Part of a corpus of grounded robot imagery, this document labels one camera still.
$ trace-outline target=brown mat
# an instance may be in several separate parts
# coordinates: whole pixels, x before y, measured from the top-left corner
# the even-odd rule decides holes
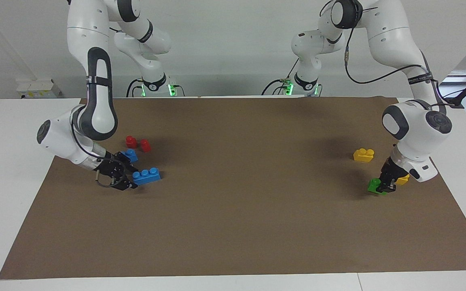
[[[395,140],[393,99],[116,100],[148,138],[120,192],[56,158],[0,279],[466,270],[466,219],[441,177],[366,192]],[[376,151],[354,162],[360,147]]]

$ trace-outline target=power outlet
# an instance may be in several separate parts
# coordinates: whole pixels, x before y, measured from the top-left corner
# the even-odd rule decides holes
[[[18,81],[17,93],[23,98],[63,98],[53,80]]]

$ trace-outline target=table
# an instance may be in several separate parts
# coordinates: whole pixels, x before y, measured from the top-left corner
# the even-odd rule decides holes
[[[46,119],[59,116],[79,99],[0,100],[0,269],[31,206],[53,156],[37,150],[35,135]],[[466,216],[466,113],[451,111],[453,134],[433,160]],[[466,271],[348,273],[290,276],[183,278],[89,278],[0,282],[0,289],[257,289],[384,290],[403,288],[460,290]]]

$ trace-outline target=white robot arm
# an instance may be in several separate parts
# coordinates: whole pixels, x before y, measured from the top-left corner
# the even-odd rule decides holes
[[[346,73],[355,81],[348,72],[349,47],[344,43],[343,30],[351,29],[351,35],[356,27],[366,28],[376,61],[407,76],[414,96],[413,101],[391,105],[383,113],[385,129],[399,142],[384,164],[377,190],[394,191],[396,180],[408,173],[419,182],[432,179],[438,171],[429,155],[451,133],[452,123],[443,105],[440,112],[432,110],[434,104],[443,101],[429,65],[411,36],[400,0],[329,0],[320,12],[318,30],[300,33],[292,40],[292,51],[299,57],[294,89],[310,95],[321,69],[316,56],[343,47]]]
[[[44,122],[37,133],[37,142],[61,158],[112,178],[112,183],[104,186],[98,182],[97,175],[100,186],[119,190],[136,188],[126,176],[126,171],[138,171],[131,161],[122,153],[111,154],[93,142],[110,138],[118,127],[112,103],[111,61],[107,53],[109,22],[118,22],[124,31],[120,35],[128,33],[135,37],[133,41],[120,43],[122,50],[134,52],[143,43],[152,54],[166,53],[170,49],[170,38],[140,16],[139,0],[68,0],[68,4],[68,48],[86,71],[87,104]],[[140,66],[145,80],[160,80],[160,65],[147,66],[147,60],[141,61],[133,53],[130,56]]]
[[[116,47],[128,55],[141,70],[141,80],[144,88],[150,91],[150,94],[166,94],[170,92],[169,78],[163,71],[161,62],[154,55],[153,50],[127,35],[124,32],[116,32],[114,35],[114,43]]]

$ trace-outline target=black strap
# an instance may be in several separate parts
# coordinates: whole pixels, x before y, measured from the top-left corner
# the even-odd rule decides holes
[[[141,39],[138,39],[138,41],[142,44],[144,44],[150,37],[152,36],[152,32],[154,31],[154,25],[152,25],[152,22],[149,20],[148,21],[148,31],[146,32],[145,36],[142,37]]]
[[[101,85],[105,87],[112,87],[112,81],[107,78],[96,77],[96,76],[87,76],[87,84]]]
[[[339,37],[336,39],[336,40],[330,40],[327,38],[327,41],[330,43],[330,44],[337,44],[337,42],[341,39],[341,37],[343,36],[343,34],[341,33],[339,35]]]
[[[386,130],[397,140],[403,139],[409,132],[409,123],[407,123],[407,119],[405,118],[404,113],[396,105],[390,105],[382,113],[382,119],[384,119],[384,116],[387,114],[389,114],[396,122],[396,124],[398,124],[399,130],[397,133],[392,133],[388,129]]]
[[[301,88],[303,88],[303,90],[305,91],[312,90],[314,86],[316,86],[316,84],[318,83],[318,79],[312,82],[303,81],[302,79],[298,77],[298,73],[294,75],[294,80],[296,81],[296,84],[299,85]]]
[[[431,69],[429,68],[429,62],[426,59],[426,55],[424,55],[424,52],[422,52],[421,50],[420,52],[422,53],[422,57],[424,58],[424,63],[426,65],[427,71],[431,72]],[[433,79],[433,82],[431,82],[431,86],[434,91],[434,97],[436,98],[436,102],[443,103],[442,96],[438,90],[438,81],[434,81]],[[447,108],[445,106],[439,106],[438,111],[442,112],[443,114],[447,114]]]
[[[431,105],[422,99],[413,99],[413,100],[408,100],[408,102],[415,102],[420,104],[425,110],[431,110]]]
[[[157,90],[159,90],[159,88],[161,88],[161,86],[163,86],[163,84],[165,84],[166,81],[167,75],[163,73],[163,77],[161,78],[161,80],[152,83],[143,80],[143,84],[145,84],[148,90],[156,92]]]
[[[118,0],[118,12],[124,22],[135,22],[138,19],[134,15],[132,0]]]
[[[430,80],[433,80],[432,72],[421,74],[420,76],[407,79],[407,81],[409,81],[409,85],[422,83],[422,82],[430,81]]]

